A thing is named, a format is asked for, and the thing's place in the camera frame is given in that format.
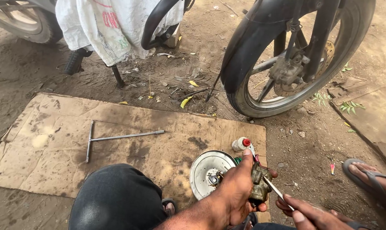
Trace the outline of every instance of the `sandy ground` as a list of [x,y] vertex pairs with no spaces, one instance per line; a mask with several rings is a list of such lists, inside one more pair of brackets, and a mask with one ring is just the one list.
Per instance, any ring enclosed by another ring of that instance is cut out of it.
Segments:
[[[252,4],[252,1],[244,0],[227,2],[237,12],[242,8],[249,9]],[[224,11],[209,11],[214,5]],[[84,60],[85,72],[65,76],[60,69],[69,50],[63,40],[53,46],[38,45],[0,29],[0,137],[27,105],[34,91],[109,102],[127,101],[132,106],[167,111],[216,113],[220,118],[248,122],[232,109],[220,85],[208,103],[203,101],[206,93],[195,95],[185,109],[179,107],[177,100],[197,90],[190,88],[184,77],[199,73],[196,82],[203,88],[211,85],[217,76],[223,48],[243,18],[242,14],[231,17],[233,13],[225,11],[229,9],[219,1],[196,1],[181,24],[179,47],[157,50],[157,53],[172,52],[177,58],[152,56],[119,64],[120,71],[134,72],[123,74],[126,83],[123,89],[115,87],[112,71],[96,54]],[[313,15],[303,18],[307,35],[312,29],[312,18]],[[263,56],[271,55],[269,47]],[[337,75],[336,80],[354,75],[386,87],[386,0],[377,1],[369,32],[349,65],[353,69],[342,76]],[[153,99],[148,99],[146,94],[149,93],[149,79],[151,91],[155,92]],[[263,79],[264,75],[260,74],[251,81],[255,86]],[[176,88],[179,90],[170,95]],[[268,166],[279,172],[274,183],[292,196],[336,209],[373,229],[386,229],[386,211],[344,176],[340,161],[359,158],[386,174],[385,164],[358,135],[347,132],[349,128],[332,108],[310,101],[280,115],[254,120],[255,124],[267,128]],[[297,110],[301,107],[316,113],[309,115],[302,109]],[[306,133],[305,138],[298,135],[301,131]],[[335,175],[330,175],[331,161],[336,165]],[[284,167],[278,168],[279,163],[284,163]],[[0,188],[0,229],[67,229],[72,204],[70,198]],[[292,219],[286,218],[275,205],[270,209],[273,222],[293,225]]]

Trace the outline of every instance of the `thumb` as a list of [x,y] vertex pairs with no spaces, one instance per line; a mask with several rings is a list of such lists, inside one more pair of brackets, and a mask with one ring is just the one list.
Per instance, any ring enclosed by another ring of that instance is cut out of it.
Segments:
[[241,162],[237,166],[237,170],[245,171],[246,173],[248,172],[248,174],[251,174],[253,162],[254,162],[253,154],[249,149],[245,149]]

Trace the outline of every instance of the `motorcycle front wheel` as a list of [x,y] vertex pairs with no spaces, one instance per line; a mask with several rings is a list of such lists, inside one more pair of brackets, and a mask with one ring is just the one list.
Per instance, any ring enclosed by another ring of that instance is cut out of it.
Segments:
[[369,29],[374,8],[375,0],[346,0],[344,8],[339,9],[337,12],[339,16],[339,33],[333,42],[333,58],[313,82],[293,95],[274,98],[269,96],[258,102],[257,95],[251,92],[253,91],[252,85],[249,86],[252,70],[256,65],[255,62],[237,91],[231,94],[227,93],[227,98],[232,107],[247,117],[265,118],[285,112],[311,97],[344,67],[358,49]]
[[28,2],[0,1],[0,27],[35,43],[53,44],[63,37],[54,13]]

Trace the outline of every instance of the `metal lid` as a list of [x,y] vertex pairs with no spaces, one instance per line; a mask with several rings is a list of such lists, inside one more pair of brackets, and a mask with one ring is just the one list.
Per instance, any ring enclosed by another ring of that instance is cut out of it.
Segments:
[[190,168],[190,187],[196,199],[201,200],[216,189],[210,177],[214,178],[218,171],[225,174],[235,166],[234,158],[223,151],[211,150],[200,154]]

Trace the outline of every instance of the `dry leaf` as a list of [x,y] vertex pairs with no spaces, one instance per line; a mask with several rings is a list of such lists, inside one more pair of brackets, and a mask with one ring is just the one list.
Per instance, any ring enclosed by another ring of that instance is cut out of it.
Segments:
[[193,86],[199,87],[199,86],[196,84],[196,82],[194,82],[194,81],[189,81],[189,83],[190,83],[191,85],[193,85]]
[[181,107],[181,108],[184,108],[184,106],[187,104],[187,102],[190,101],[190,99],[191,99],[192,97],[193,97],[193,96],[190,96],[190,97],[184,99],[184,100],[182,101],[182,103],[180,104],[180,107]]

